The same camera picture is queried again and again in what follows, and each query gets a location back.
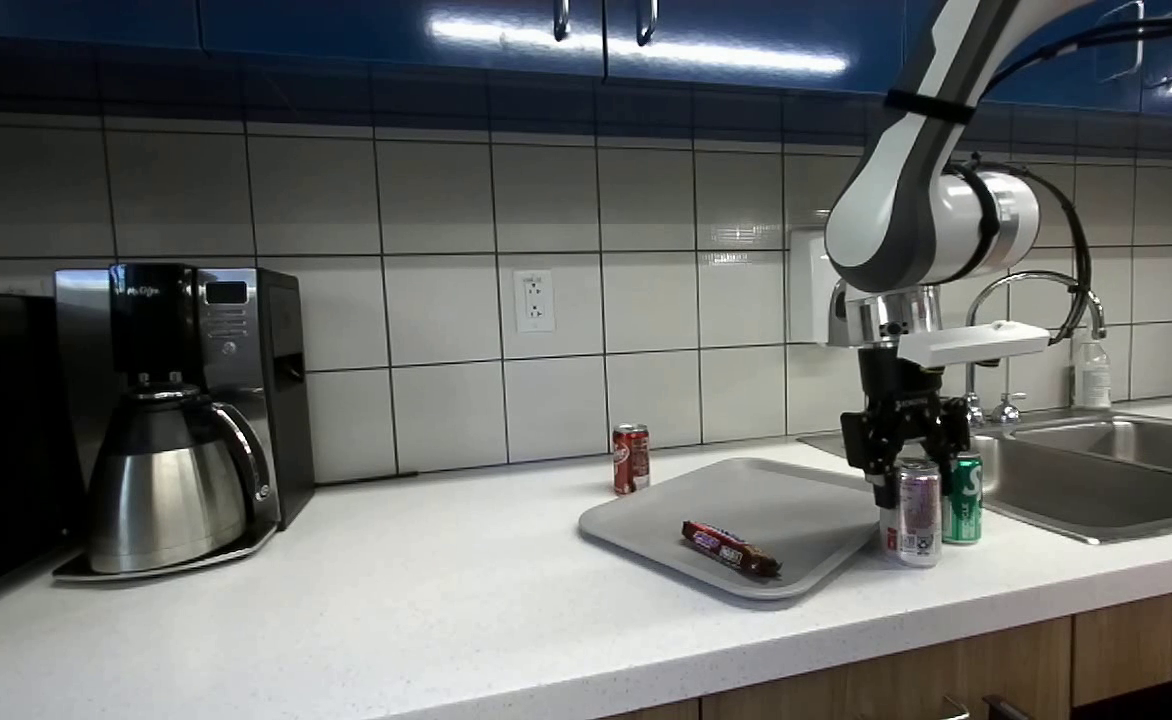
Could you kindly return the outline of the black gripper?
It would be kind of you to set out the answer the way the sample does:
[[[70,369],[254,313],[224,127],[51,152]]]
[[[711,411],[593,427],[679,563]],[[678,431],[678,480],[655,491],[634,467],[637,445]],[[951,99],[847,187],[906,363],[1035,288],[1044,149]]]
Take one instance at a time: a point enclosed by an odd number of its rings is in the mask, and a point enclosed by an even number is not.
[[[861,353],[866,407],[839,416],[846,462],[868,472],[878,510],[901,506],[897,458],[907,441],[941,464],[941,496],[966,487],[967,404],[941,394],[941,369],[901,362],[893,348]]]

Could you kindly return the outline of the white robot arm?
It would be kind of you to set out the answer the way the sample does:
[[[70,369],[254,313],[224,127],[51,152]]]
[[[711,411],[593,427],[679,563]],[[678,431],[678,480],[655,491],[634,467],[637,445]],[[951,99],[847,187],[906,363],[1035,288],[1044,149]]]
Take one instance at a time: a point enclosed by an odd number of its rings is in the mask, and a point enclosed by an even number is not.
[[[995,69],[1044,24],[1089,0],[944,0],[889,94],[873,141],[826,224],[826,254],[851,292],[889,308],[861,353],[866,407],[839,416],[846,458],[881,510],[901,506],[901,452],[920,445],[948,472],[967,449],[967,404],[941,394],[951,363],[1035,356],[1053,331],[1024,322],[936,329],[913,306],[941,285],[1011,267],[1040,233],[1035,193],[1008,167],[951,167]]]

